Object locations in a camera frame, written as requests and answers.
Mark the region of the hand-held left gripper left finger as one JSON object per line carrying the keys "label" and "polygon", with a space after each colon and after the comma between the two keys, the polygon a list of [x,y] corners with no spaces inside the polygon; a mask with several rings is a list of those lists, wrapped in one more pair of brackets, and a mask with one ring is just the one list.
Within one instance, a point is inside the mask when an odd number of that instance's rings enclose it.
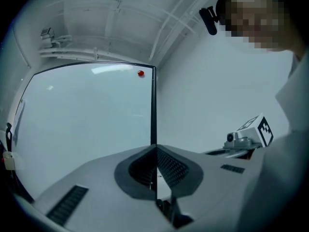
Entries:
{"label": "hand-held left gripper left finger", "polygon": [[35,201],[53,231],[171,232],[151,187],[155,146],[91,160],[66,175]]}

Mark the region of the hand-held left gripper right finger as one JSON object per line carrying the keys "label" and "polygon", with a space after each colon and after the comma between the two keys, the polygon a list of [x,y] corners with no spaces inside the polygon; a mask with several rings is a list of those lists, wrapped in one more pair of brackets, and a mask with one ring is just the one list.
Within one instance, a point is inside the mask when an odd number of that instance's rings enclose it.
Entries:
{"label": "hand-held left gripper right finger", "polygon": [[250,160],[195,153],[168,145],[162,151],[188,167],[172,190],[177,232],[235,232],[246,199],[261,171],[265,150]]}

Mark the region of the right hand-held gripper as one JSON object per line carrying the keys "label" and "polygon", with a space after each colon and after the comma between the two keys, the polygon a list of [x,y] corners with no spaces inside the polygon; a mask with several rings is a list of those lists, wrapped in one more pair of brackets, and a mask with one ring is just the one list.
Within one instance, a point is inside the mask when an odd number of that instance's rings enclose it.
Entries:
{"label": "right hand-held gripper", "polygon": [[205,154],[224,158],[250,159],[256,149],[269,146],[273,138],[273,132],[261,113],[249,119],[236,131],[228,133],[222,148],[205,152]]}

